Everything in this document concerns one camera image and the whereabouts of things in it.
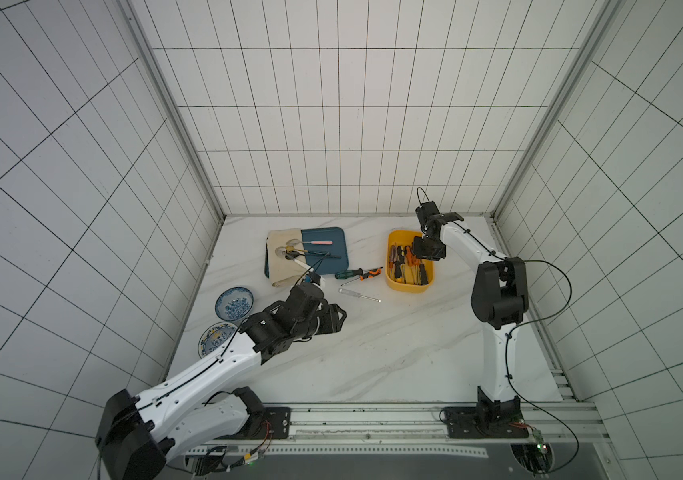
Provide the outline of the teal placemat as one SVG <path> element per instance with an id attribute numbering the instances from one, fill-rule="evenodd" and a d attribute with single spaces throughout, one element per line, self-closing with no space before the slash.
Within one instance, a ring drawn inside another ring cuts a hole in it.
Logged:
<path id="1" fill-rule="evenodd" d="M 334 244 L 330 246 L 305 245 L 305 248 L 308 251 L 323 251 L 341 256 L 341 259 L 309 256 L 307 260 L 309 265 L 315 265 L 317 262 L 320 262 L 316 267 L 317 274 L 334 276 L 336 273 L 345 271 L 349 268 L 347 238 L 345 238 L 345 231 L 343 231 L 341 227 L 303 229 L 301 234 L 301 240 L 305 241 L 332 240 L 334 242 Z"/>

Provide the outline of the black yellow dotted screwdriver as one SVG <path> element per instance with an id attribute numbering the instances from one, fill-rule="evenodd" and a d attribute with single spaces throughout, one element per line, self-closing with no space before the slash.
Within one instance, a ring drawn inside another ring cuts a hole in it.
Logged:
<path id="1" fill-rule="evenodd" d="M 419 259 L 419 284 L 426 286 L 429 284 L 429 272 L 427 272 L 429 258 L 427 258 L 427 253 L 423 251 L 423 248 L 415 254 L 415 257 Z"/>

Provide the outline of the beige cloth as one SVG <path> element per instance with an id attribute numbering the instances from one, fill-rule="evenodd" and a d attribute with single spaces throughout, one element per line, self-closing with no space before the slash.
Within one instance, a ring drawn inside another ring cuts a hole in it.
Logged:
<path id="1" fill-rule="evenodd" d="M 301 230 L 271 230 L 266 240 L 269 280 L 273 287 L 294 284 L 309 269 L 301 252 Z"/>

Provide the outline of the small black yellow screwdriver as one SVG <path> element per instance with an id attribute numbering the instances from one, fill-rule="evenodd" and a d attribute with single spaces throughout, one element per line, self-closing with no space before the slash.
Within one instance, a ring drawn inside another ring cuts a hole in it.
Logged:
<path id="1" fill-rule="evenodd" d="M 403 272 L 403 278 L 399 283 L 405 283 L 405 255 L 403 255 L 403 246 L 399 245 L 399 255 L 401 255 L 401 272 Z"/>

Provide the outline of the green black screwdriver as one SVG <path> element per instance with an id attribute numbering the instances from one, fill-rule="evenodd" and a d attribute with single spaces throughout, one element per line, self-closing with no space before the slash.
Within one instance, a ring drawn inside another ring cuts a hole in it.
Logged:
<path id="1" fill-rule="evenodd" d="M 355 270 L 345 270 L 342 272 L 338 272 L 335 274 L 335 278 L 339 280 L 347 280 L 347 279 L 353 279 L 353 278 L 364 278 L 365 277 L 365 270 L 359 268 Z"/>

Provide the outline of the purple red screwdriver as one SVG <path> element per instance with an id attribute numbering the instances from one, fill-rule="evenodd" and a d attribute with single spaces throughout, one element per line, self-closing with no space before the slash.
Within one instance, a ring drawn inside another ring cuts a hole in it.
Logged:
<path id="1" fill-rule="evenodd" d="M 395 260 L 397 259 L 397 247 L 391 244 L 389 252 L 387 252 L 387 276 L 389 279 L 395 279 Z"/>

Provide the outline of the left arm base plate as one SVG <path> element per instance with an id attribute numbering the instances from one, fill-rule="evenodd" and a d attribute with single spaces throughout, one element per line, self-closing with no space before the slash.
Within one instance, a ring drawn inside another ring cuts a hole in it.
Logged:
<path id="1" fill-rule="evenodd" d="M 244 427 L 238 432 L 245 439 L 277 439 L 289 437 L 292 410 L 289 407 L 267 407 L 263 411 L 250 413 Z"/>

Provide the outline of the pink handled spoon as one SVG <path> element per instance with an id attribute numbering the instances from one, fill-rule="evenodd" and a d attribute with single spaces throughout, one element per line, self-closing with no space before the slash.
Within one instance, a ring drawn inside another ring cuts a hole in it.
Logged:
<path id="1" fill-rule="evenodd" d="M 286 245 L 291 246 L 291 247 L 299 247 L 305 246 L 305 245 L 319 245 L 319 246 L 330 246 L 333 245 L 334 242 L 332 240 L 299 240 L 299 239 L 292 239 L 289 240 Z"/>

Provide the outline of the white handled spoon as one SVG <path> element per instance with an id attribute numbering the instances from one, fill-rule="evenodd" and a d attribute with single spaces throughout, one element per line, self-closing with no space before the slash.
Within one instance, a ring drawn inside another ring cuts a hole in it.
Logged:
<path id="1" fill-rule="evenodd" d="M 307 272 L 313 272 L 315 268 L 313 266 L 308 265 L 305 260 L 306 258 L 303 255 L 300 255 L 298 252 L 287 252 L 285 254 L 285 258 L 287 260 L 295 262 L 297 266 L 301 267 L 303 270 Z"/>

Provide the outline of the yellow storage box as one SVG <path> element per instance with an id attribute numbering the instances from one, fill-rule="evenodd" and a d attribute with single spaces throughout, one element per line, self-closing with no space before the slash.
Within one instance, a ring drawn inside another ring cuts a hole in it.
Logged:
<path id="1" fill-rule="evenodd" d="M 423 293 L 433 284 L 433 262 L 413 253 L 419 231 L 393 230 L 387 238 L 385 279 L 389 288 L 403 293 Z"/>

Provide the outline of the small orange screwdriver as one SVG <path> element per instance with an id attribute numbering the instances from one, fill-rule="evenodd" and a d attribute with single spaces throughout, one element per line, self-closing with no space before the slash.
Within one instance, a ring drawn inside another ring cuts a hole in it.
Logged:
<path id="1" fill-rule="evenodd" d="M 363 281 L 367 280 L 369 278 L 375 278 L 377 276 L 380 276 L 383 273 L 383 268 L 377 268 L 377 269 L 371 269 L 371 270 L 365 270 L 365 277 L 364 278 L 353 278 L 353 279 L 348 279 L 347 284 L 354 282 L 355 280 Z"/>

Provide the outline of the blue patterned plate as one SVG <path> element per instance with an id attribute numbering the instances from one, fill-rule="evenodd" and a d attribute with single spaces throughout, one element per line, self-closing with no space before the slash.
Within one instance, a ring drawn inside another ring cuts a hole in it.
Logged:
<path id="1" fill-rule="evenodd" d="M 238 326 L 231 322 L 219 322 L 210 326 L 198 341 L 199 358 L 205 358 L 226 346 L 237 331 Z"/>
<path id="2" fill-rule="evenodd" d="M 253 292 L 243 286 L 224 291 L 216 301 L 215 314 L 224 321 L 235 323 L 245 319 L 255 304 Z"/>

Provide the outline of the long black yellow screwdriver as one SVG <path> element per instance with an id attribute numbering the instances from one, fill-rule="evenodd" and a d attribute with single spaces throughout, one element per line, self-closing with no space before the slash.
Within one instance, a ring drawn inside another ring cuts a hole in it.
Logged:
<path id="1" fill-rule="evenodd" d="M 397 246 L 391 248 L 391 262 L 393 262 L 393 279 L 395 282 L 400 282 L 403 278 L 403 272 L 401 272 L 401 255 L 399 255 L 399 247 Z"/>

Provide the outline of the dark handled spoon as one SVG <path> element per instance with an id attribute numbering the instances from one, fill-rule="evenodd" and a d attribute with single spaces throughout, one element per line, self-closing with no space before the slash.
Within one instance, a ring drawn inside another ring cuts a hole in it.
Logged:
<path id="1" fill-rule="evenodd" d="M 278 247 L 276 249 L 276 254 L 279 256 L 282 256 L 283 258 L 285 258 L 285 254 L 287 252 L 298 252 L 300 255 L 303 255 L 304 257 L 314 256 L 314 257 L 321 257 L 321 258 L 341 259 L 341 256 L 333 255 L 329 252 L 313 251 L 313 250 L 308 251 L 308 250 L 298 249 L 298 248 L 291 247 L 291 246 L 282 246 L 282 247 Z"/>

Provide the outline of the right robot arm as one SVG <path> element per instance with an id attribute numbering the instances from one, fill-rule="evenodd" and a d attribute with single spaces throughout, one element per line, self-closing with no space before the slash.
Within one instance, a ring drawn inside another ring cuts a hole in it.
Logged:
<path id="1" fill-rule="evenodd" d="M 513 387 L 515 330 L 529 310 L 527 269 L 517 257 L 503 256 L 479 240 L 455 212 L 441 213 L 430 201 L 415 210 L 421 235 L 413 240 L 419 259 L 459 257 L 475 269 L 471 310 L 483 324 L 483 380 L 477 388 L 475 429 L 501 436 L 523 418 L 521 396 Z"/>

